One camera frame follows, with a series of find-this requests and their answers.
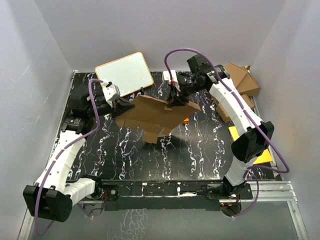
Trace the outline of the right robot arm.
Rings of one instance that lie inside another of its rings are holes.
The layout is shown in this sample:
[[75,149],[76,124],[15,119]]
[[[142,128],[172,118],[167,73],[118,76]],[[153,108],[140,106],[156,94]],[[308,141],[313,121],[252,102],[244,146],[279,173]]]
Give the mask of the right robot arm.
[[212,67],[201,55],[187,60],[190,73],[177,74],[167,69],[162,80],[170,86],[168,107],[185,106],[189,95],[207,90],[226,111],[239,137],[231,144],[233,160],[222,180],[214,190],[217,195],[233,199],[240,194],[245,176],[256,159],[268,148],[274,125],[264,122],[239,94],[230,74],[221,64]]

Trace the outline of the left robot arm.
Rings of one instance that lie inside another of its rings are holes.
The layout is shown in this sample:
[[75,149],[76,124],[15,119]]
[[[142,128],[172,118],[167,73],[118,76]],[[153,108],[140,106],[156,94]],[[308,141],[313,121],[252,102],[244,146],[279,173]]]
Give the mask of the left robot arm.
[[78,152],[89,136],[100,128],[100,116],[113,118],[134,108],[121,97],[119,88],[111,82],[101,82],[102,93],[95,96],[90,89],[79,99],[65,118],[58,143],[40,177],[23,190],[23,198],[31,216],[65,222],[71,210],[82,199],[97,200],[103,195],[101,179],[88,175],[67,183]]

